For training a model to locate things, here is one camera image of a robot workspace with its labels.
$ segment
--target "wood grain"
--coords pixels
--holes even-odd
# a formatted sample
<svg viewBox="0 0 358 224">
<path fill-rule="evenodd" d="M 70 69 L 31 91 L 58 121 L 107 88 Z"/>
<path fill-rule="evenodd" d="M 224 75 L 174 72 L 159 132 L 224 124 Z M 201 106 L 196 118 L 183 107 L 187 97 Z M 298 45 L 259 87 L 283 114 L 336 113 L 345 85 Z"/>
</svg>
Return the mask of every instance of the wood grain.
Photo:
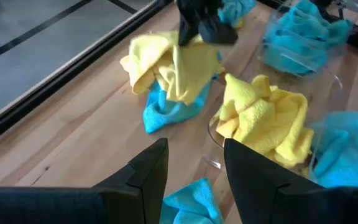
<svg viewBox="0 0 358 224">
<path fill-rule="evenodd" d="M 264 31 L 271 9 L 258 4 L 244 19 L 234 47 L 221 49 L 226 70 L 240 76 Z M 176 29 L 179 13 L 170 6 L 112 48 L 36 110 L 0 136 L 0 186 L 89 187 L 124 166 L 160 137 L 169 141 L 165 194 L 209 177 L 227 223 L 240 223 L 226 174 L 203 159 L 216 147 L 206 126 L 219 108 L 224 85 L 213 82 L 204 110 L 188 121 L 146 134 L 142 123 L 145 95 L 131 92 L 119 60 L 136 35 Z M 339 76 L 344 110 L 358 110 L 358 50 L 349 48 Z M 327 85 L 319 83 L 321 99 Z"/>
</svg>

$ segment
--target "yellow microfiber towel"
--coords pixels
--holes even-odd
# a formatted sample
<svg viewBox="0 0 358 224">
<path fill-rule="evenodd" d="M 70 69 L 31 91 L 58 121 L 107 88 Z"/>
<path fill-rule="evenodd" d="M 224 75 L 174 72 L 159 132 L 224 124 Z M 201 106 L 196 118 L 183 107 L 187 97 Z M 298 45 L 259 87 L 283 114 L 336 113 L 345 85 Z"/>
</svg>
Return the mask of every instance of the yellow microfiber towel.
<svg viewBox="0 0 358 224">
<path fill-rule="evenodd" d="M 286 168 L 305 161 L 313 130 L 304 128 L 308 102 L 301 93 L 270 86 L 257 75 L 251 84 L 225 76 L 223 105 L 214 116 L 216 131 L 233 138 Z"/>
<path fill-rule="evenodd" d="M 214 73 L 222 72 L 213 45 L 197 35 L 186 47 L 178 31 L 140 35 L 131 40 L 129 55 L 120 63 L 129 72 L 132 91 L 141 94 L 157 80 L 167 100 L 191 104 Z"/>
</svg>

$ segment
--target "blue microfiber towel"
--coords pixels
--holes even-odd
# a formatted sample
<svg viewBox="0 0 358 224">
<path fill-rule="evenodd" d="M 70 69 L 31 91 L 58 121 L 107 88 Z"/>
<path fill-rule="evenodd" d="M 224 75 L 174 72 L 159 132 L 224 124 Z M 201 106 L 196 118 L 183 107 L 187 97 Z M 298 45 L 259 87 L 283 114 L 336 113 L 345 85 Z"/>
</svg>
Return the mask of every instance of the blue microfiber towel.
<svg viewBox="0 0 358 224">
<path fill-rule="evenodd" d="M 283 72 L 307 75 L 328 61 L 328 51 L 346 43 L 352 22 L 329 23 L 310 1 L 300 1 L 270 25 L 264 37 L 264 62 Z"/>
<path fill-rule="evenodd" d="M 149 97 L 143 111 L 143 122 L 146 133 L 153 133 L 167 124 L 178 123 L 197 115 L 204 107 L 208 96 L 209 83 L 192 104 L 167 100 L 167 92 L 163 91 L 157 81 L 150 87 Z"/>
<path fill-rule="evenodd" d="M 207 178 L 164 198 L 160 224 L 223 224 Z"/>
<path fill-rule="evenodd" d="M 318 149 L 313 170 L 318 184 L 358 187 L 358 111 L 328 114 L 311 128 L 316 133 L 324 130 L 312 143 Z"/>
<path fill-rule="evenodd" d="M 255 7 L 255 0 L 223 0 L 223 8 L 218 9 L 220 20 L 235 26 L 241 17 Z"/>
</svg>

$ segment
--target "wooden table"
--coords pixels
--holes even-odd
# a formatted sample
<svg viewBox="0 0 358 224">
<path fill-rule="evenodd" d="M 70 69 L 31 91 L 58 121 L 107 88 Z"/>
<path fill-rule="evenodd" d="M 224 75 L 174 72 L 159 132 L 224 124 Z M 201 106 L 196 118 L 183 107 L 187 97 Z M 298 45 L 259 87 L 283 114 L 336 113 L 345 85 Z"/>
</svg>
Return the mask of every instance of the wooden table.
<svg viewBox="0 0 358 224">
<path fill-rule="evenodd" d="M 244 72 L 271 11 L 258 4 L 244 19 L 236 46 L 221 49 L 227 71 L 237 76 Z M 119 64 L 132 37 L 176 29 L 178 18 L 176 7 L 168 6 L 0 136 L 0 186 L 89 187 L 167 137 L 165 194 L 209 177 L 225 221 L 240 223 L 226 174 L 203 159 L 203 151 L 215 147 L 206 126 L 220 106 L 224 85 L 213 82 L 198 116 L 146 134 L 142 112 L 147 95 L 131 92 L 128 74 Z M 342 109 L 358 110 L 358 50 L 349 47 L 344 61 Z"/>
</svg>

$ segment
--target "gray floor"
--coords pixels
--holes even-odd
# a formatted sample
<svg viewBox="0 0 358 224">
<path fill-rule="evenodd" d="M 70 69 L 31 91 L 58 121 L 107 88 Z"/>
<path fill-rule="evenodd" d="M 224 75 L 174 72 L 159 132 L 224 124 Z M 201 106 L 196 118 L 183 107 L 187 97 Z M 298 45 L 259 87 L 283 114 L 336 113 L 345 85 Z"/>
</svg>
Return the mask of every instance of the gray floor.
<svg viewBox="0 0 358 224">
<path fill-rule="evenodd" d="M 0 46 L 79 0 L 0 1 Z M 149 0 L 126 3 L 141 9 Z M 131 14 L 94 0 L 0 56 L 0 109 L 41 81 Z"/>
</svg>

